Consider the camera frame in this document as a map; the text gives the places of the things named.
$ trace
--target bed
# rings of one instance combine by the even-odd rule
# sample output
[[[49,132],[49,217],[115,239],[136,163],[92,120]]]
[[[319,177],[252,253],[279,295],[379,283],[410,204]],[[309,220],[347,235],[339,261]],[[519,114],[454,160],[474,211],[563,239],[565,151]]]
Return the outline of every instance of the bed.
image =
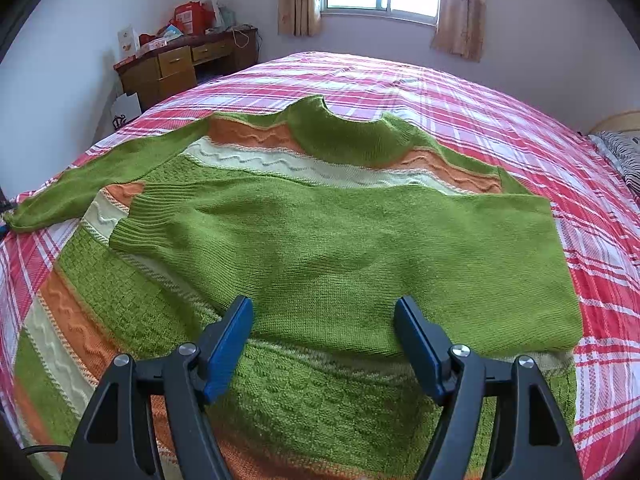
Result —
[[[428,68],[307,52],[174,96],[92,146],[73,166],[216,110],[263,114],[310,94],[322,94],[333,113],[352,120],[392,112],[548,197],[584,327],[574,351],[574,443],[584,477],[605,478],[640,430],[640,201],[588,139],[556,120]],[[12,367],[20,327],[78,223],[11,232],[0,244],[0,396],[14,430]]]

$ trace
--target knitted sweater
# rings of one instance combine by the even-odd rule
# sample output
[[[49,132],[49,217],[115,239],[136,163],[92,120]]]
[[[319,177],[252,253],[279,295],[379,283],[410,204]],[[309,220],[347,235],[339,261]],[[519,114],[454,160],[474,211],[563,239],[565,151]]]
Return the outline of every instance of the knitted sweater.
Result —
[[[252,338],[210,413],[237,478],[415,473],[438,410],[392,330],[403,294],[481,354],[532,353],[573,421],[582,327],[548,200],[392,115],[343,120],[319,96],[213,114],[65,172],[6,219],[30,230],[82,215],[16,365],[21,409],[59,440],[116,351],[167,352],[237,294],[254,300]],[[65,357],[40,335],[48,322],[89,379],[50,371]],[[170,463],[163,407],[154,415]]]

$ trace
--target striped pillow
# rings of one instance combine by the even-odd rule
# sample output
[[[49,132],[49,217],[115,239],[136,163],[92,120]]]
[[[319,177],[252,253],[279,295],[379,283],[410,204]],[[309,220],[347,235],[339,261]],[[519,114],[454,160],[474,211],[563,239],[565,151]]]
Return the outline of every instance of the striped pillow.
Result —
[[[640,196],[640,131],[600,132],[589,138],[600,154],[620,174],[629,189]]]

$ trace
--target window frame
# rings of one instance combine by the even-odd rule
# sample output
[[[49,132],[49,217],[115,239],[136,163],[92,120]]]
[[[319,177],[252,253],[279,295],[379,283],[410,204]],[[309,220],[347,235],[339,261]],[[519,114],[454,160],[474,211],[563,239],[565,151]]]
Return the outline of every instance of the window frame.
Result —
[[[386,9],[369,7],[329,7],[327,0],[320,0],[320,11],[322,14],[335,14],[343,16],[371,16],[376,18],[390,18],[393,20],[403,20],[406,22],[420,23],[435,27],[438,23],[438,16],[427,16],[418,12],[408,12],[407,10],[391,9],[391,0],[386,0]]]

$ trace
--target sweater sleeve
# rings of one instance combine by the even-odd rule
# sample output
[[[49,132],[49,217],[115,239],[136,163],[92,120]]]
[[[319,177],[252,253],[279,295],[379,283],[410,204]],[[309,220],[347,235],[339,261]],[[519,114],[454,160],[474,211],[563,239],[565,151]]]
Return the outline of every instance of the sweater sleeve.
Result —
[[[206,135],[208,125],[208,119],[203,118],[159,137],[123,142],[79,168],[63,171],[47,189],[5,213],[4,220],[14,231],[28,232],[80,218],[101,188],[144,178]]]

